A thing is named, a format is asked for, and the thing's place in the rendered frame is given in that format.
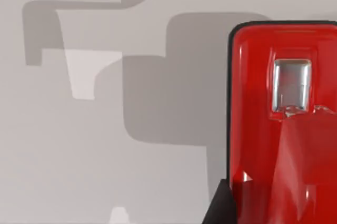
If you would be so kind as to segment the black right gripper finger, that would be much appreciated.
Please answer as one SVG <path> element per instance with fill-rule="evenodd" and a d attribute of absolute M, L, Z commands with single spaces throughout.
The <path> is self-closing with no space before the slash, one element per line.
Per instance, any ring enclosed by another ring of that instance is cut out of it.
<path fill-rule="evenodd" d="M 227 179 L 221 179 L 202 224 L 237 224 L 236 204 Z"/>

